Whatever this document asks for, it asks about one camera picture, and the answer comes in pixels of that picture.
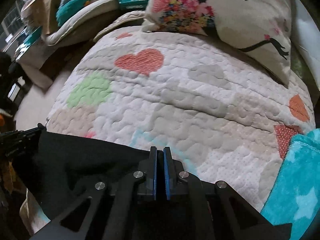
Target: teal blanket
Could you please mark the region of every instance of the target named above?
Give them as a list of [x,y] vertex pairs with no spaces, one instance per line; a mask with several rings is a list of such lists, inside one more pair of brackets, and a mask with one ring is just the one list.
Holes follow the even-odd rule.
[[90,0],[71,0],[70,2],[67,2],[65,5],[60,6],[56,13],[58,26],[61,27],[62,25],[64,25],[64,23],[67,20],[69,20],[82,8],[84,8],[85,3],[87,1]]
[[261,214],[273,225],[292,223],[298,240],[320,208],[320,129],[292,137]]

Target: blue gripper pad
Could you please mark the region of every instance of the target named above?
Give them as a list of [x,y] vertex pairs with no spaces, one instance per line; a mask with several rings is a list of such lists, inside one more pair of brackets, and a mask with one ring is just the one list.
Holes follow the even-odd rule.
[[167,195],[167,200],[170,200],[170,180],[169,180],[169,169],[167,162],[166,150],[163,150],[164,157],[164,183],[165,183],[165,193]]
[[153,199],[156,200],[157,193],[157,161],[158,161],[158,150],[156,148],[155,159],[154,159],[154,172],[153,172]]

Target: red heart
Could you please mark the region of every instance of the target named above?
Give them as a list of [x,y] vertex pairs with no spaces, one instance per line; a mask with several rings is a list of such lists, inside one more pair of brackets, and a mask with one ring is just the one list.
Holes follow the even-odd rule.
[[146,76],[149,73],[157,71],[163,65],[164,56],[157,49],[144,49],[136,56],[127,54],[121,56],[115,61],[119,68],[135,71]]

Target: quilted bedspread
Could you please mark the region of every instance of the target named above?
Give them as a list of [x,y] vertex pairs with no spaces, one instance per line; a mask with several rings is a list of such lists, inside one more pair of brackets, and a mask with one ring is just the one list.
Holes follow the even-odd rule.
[[305,84],[286,88],[220,41],[117,29],[65,83],[48,131],[149,150],[169,146],[201,180],[224,180],[260,211],[291,137],[315,128]]

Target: brown paper bag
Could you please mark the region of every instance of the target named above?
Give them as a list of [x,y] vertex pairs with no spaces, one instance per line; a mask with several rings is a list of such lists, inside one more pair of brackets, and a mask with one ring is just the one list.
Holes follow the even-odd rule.
[[61,0],[43,0],[44,4],[44,21],[42,33],[50,34],[58,30],[56,13]]
[[43,0],[31,0],[21,10],[21,18],[30,27],[41,27],[43,25],[44,6]]

